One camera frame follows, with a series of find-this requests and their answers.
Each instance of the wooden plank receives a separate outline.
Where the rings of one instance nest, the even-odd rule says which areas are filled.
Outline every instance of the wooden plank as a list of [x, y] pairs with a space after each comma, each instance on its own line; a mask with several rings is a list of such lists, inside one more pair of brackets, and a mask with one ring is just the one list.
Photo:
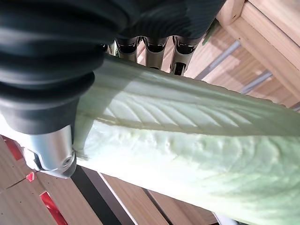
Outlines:
[[243, 18], [224, 28], [300, 99], [300, 71]]
[[300, 2], [298, 0], [249, 0], [300, 46]]
[[278, 26], [250, 2], [245, 3], [241, 17], [268, 40], [271, 45], [280, 51], [298, 70], [300, 70], [300, 47]]
[[39, 195], [24, 179], [0, 194], [0, 224], [56, 225], [57, 223]]
[[69, 225], [102, 225], [71, 179], [60, 179], [41, 172], [36, 176]]
[[239, 91], [266, 68], [243, 47], [235, 50], [203, 80], [227, 89]]
[[0, 136], [0, 193], [24, 178], [25, 175], [18, 167], [14, 156]]
[[196, 206], [191, 205], [190, 210], [182, 210], [182, 206], [185, 206], [180, 205], [180, 201], [154, 191], [149, 192], [173, 225], [209, 225], [196, 211]]
[[172, 61], [173, 51], [174, 51], [173, 40], [172, 37], [169, 37], [167, 44], [165, 46], [164, 59], [163, 59], [163, 64], [161, 66], [161, 70], [167, 73], [170, 72], [170, 64]]
[[138, 225], [168, 225], [141, 187], [103, 174]]
[[30, 182], [30, 185], [33, 187], [33, 189], [38, 193], [39, 195], [46, 192], [44, 186], [39, 182], [38, 179], [34, 179]]
[[227, 0], [217, 15], [217, 20], [223, 25], [233, 23], [242, 11], [245, 0]]
[[298, 102], [297, 98], [289, 92], [275, 77], [270, 77], [253, 90], [248, 95], [256, 98], [266, 98], [274, 103], [291, 107]]
[[146, 65], [146, 61], [145, 61], [146, 52], [145, 52], [145, 49], [146, 49], [146, 46], [145, 46], [144, 42], [141, 41], [140, 44], [137, 47], [137, 50], [136, 50], [136, 62], [141, 64], [141, 65], [144, 65], [144, 66]]
[[200, 218], [209, 225], [217, 223], [217, 219], [211, 211], [179, 200], [176, 200], [176, 203], [179, 205], [181, 210], [185, 212], [185, 214], [190, 218], [190, 220], [194, 222], [195, 225], [198, 224], [197, 222], [200, 220]]

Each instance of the black strip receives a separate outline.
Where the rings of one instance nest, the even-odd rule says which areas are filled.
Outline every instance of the black strip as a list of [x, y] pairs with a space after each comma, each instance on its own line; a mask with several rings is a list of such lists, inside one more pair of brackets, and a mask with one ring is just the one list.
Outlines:
[[79, 165], [71, 179], [104, 225], [122, 225]]
[[108, 204], [109, 208], [113, 211], [115, 216], [118, 218], [118, 220], [123, 225], [135, 225], [133, 220], [130, 218], [130, 216], [127, 214], [127, 212], [124, 210], [124, 208], [121, 206], [120, 202], [116, 198], [116, 196], [111, 192], [109, 187], [106, 185], [103, 178], [99, 175], [98, 172], [94, 170], [90, 170], [85, 167], [81, 167], [85, 174], [88, 176], [90, 181], [93, 183], [97, 191], [101, 194], [103, 199]]
[[158, 211], [160, 212], [160, 214], [165, 218], [165, 220], [167, 221], [167, 223], [169, 225], [173, 225], [173, 223], [170, 221], [169, 217], [165, 214], [165, 212], [163, 211], [163, 209], [160, 207], [160, 205], [157, 203], [157, 201], [153, 198], [153, 196], [150, 194], [150, 192], [147, 189], [144, 189], [144, 188], [143, 188], [143, 191], [145, 192], [145, 194], [147, 195], [147, 197], [150, 199], [150, 201], [158, 209]]

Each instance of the red object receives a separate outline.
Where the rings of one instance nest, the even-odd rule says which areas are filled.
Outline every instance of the red object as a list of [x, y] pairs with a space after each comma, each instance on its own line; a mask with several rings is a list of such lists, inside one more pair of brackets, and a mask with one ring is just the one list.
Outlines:
[[30, 174], [26, 175], [26, 179], [29, 180], [29, 182], [32, 182], [36, 178], [35, 173], [31, 172]]
[[11, 140], [5, 136], [2, 136], [3, 140], [5, 141], [6, 145], [8, 146], [10, 152], [13, 154], [16, 160], [23, 158], [22, 153], [20, 152], [18, 146], [16, 146], [15, 141]]
[[47, 192], [41, 194], [41, 199], [58, 225], [68, 225]]

